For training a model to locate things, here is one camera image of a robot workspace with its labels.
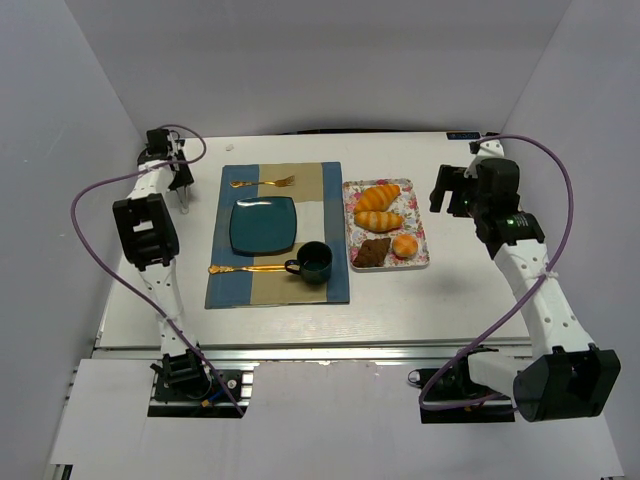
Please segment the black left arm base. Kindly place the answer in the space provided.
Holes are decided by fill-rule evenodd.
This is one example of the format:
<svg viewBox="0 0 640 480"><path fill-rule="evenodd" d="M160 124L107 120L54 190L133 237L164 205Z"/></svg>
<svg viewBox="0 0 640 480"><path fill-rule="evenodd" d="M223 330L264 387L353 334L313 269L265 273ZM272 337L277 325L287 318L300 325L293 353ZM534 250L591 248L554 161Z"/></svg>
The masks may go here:
<svg viewBox="0 0 640 480"><path fill-rule="evenodd" d="M247 372L239 369L222 369L215 375L209 366L192 350L163 357L151 364L154 383L151 405L158 407L195 407L214 409L218 406L232 408L225 390L237 403L243 397Z"/></svg>

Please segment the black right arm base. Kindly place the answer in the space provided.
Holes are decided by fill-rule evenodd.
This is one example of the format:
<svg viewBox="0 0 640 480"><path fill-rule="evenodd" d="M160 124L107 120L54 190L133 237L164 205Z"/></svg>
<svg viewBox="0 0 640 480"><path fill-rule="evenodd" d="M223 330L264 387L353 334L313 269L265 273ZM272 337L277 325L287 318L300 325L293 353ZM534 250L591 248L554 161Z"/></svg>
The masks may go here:
<svg viewBox="0 0 640 480"><path fill-rule="evenodd" d="M480 408L481 399L488 397L490 400L507 400L508 397L471 381L468 359L472 354L484 352L497 352L497 349L487 348L484 345L476 347L470 354L450 367L428 391L425 402L429 403L456 403L473 401L469 408Z"/></svg>

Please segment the round orange bun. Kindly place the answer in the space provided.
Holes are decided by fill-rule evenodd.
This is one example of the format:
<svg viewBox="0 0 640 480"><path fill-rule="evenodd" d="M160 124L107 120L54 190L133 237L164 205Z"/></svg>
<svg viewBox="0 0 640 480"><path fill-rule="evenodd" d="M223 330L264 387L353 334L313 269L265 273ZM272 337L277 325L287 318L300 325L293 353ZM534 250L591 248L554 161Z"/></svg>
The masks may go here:
<svg viewBox="0 0 640 480"><path fill-rule="evenodd" d="M397 235L392 240L393 253L403 259L413 257L419 248L418 240L409 234Z"/></svg>

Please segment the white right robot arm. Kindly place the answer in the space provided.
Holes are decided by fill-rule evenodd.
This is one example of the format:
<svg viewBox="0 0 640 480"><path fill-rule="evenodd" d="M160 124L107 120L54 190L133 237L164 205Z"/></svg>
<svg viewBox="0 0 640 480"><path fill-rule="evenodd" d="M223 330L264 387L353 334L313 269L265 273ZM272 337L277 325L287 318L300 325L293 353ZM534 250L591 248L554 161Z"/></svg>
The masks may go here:
<svg viewBox="0 0 640 480"><path fill-rule="evenodd" d="M621 370L617 354L596 346L579 323L552 270L544 233L520 208L520 170L505 158L483 158L468 168L440 167L430 209L473 220L476 235L507 280L532 343L520 361L476 342L442 375L433 375L420 405L465 408L506 397L529 422L601 414Z"/></svg>

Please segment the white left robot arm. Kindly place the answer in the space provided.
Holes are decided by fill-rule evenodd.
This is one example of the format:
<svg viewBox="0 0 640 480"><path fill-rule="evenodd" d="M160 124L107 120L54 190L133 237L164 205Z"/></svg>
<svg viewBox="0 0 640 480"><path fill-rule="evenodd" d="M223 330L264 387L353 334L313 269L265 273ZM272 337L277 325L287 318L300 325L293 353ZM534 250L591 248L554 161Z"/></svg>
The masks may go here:
<svg viewBox="0 0 640 480"><path fill-rule="evenodd" d="M189 212L193 176L184 155L185 141L173 127L146 132L137 159L138 176L131 193L113 203L112 211L126 260L139 272L146 295L161 309L157 314L163 366L188 358L197 340L186 325L177 284L179 239L169 211L174 202Z"/></svg>

